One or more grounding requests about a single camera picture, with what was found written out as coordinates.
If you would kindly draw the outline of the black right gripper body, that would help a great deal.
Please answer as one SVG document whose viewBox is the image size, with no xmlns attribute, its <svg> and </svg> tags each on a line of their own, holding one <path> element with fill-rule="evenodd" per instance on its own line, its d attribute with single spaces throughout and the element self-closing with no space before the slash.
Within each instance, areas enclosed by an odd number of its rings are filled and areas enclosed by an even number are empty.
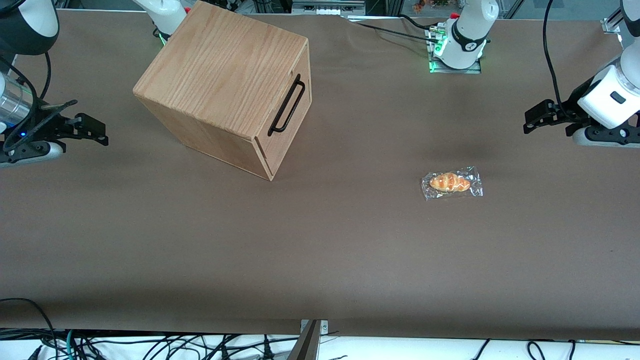
<svg viewBox="0 0 640 360">
<path fill-rule="evenodd" d="M 16 125 L 5 137 L 2 144 L 3 151 L 13 151 L 18 146 L 32 141 L 38 133 L 51 127 L 54 119 L 59 117 L 61 112 L 71 106 L 78 104 L 77 100 L 69 100 L 63 104 L 46 104 L 42 102 L 34 108 L 34 112 Z"/>
</svg>

